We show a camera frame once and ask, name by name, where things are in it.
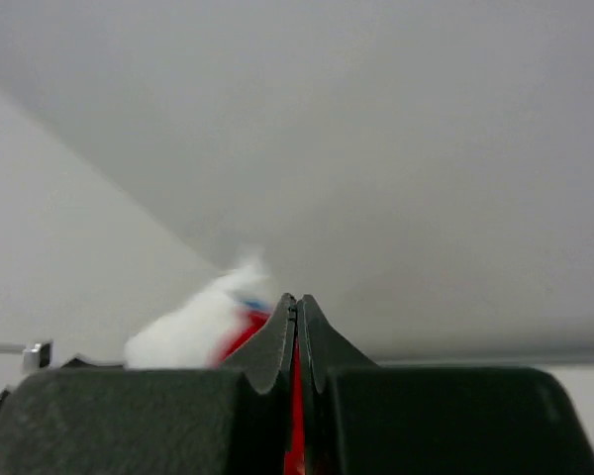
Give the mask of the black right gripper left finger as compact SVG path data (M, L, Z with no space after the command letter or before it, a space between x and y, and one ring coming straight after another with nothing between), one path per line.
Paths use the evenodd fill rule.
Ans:
M295 299L224 363L54 369L0 410L0 474L280 474L290 444Z

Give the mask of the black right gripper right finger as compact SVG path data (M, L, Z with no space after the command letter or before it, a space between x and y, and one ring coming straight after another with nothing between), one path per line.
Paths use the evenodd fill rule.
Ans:
M522 366L381 366L314 297L296 306L309 474L594 474L550 374Z

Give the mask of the white pillow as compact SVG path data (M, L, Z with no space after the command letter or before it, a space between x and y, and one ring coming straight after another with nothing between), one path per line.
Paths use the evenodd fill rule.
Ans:
M218 364L228 340L247 325L242 314L248 308L237 302L237 295L269 303L270 314L274 310L278 290L258 249L242 254L232 269L131 336L124 346L125 366L185 369Z

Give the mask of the red patterned pillowcase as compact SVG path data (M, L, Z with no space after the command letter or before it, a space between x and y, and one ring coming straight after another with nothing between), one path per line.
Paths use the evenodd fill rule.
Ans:
M235 333L226 343L217 361L223 364L232 359L234 353L241 351L241 348L251 349L250 341L255 339L259 332L267 325L271 318L269 311L254 308L247 309L242 317L247 325L238 333ZM289 416L289 437L288 448L284 457L285 474L305 474L305 430L303 414L303 396L301 371L298 367L299 345L294 338L289 341L289 393L290 393L290 416Z

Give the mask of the blue white pillow tag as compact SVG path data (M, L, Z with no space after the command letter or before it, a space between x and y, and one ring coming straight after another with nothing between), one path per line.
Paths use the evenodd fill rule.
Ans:
M269 313L272 310L271 305L269 303L257 298L237 295L235 299L239 304L241 304L244 307L247 307L252 311Z

